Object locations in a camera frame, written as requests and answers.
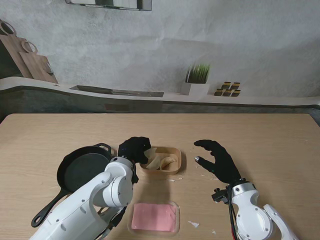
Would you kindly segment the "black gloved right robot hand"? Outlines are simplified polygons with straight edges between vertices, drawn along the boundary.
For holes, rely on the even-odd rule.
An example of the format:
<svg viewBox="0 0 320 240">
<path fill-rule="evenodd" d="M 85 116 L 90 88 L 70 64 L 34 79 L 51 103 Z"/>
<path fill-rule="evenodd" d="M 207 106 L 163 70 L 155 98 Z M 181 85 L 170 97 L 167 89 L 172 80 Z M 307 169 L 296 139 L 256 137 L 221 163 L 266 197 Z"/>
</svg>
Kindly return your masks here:
<svg viewBox="0 0 320 240">
<path fill-rule="evenodd" d="M 242 178 L 231 155 L 217 141 L 201 139 L 193 144 L 209 151 L 210 155 L 214 157 L 214 163 L 200 156 L 196 156 L 194 159 L 200 166 L 214 174 L 221 182 L 230 185 Z"/>
</svg>

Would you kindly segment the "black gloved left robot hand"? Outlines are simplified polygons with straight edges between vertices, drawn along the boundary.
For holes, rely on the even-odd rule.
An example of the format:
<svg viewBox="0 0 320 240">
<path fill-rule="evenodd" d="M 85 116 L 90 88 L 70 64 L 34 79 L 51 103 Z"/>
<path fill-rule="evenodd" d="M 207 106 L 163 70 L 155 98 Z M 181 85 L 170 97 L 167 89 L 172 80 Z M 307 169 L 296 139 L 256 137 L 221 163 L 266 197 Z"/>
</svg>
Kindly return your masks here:
<svg viewBox="0 0 320 240">
<path fill-rule="evenodd" d="M 145 151 L 151 149 L 150 139 L 148 137 L 131 137 L 119 145 L 117 155 L 126 158 L 134 163 L 143 165 L 148 163 Z"/>
</svg>

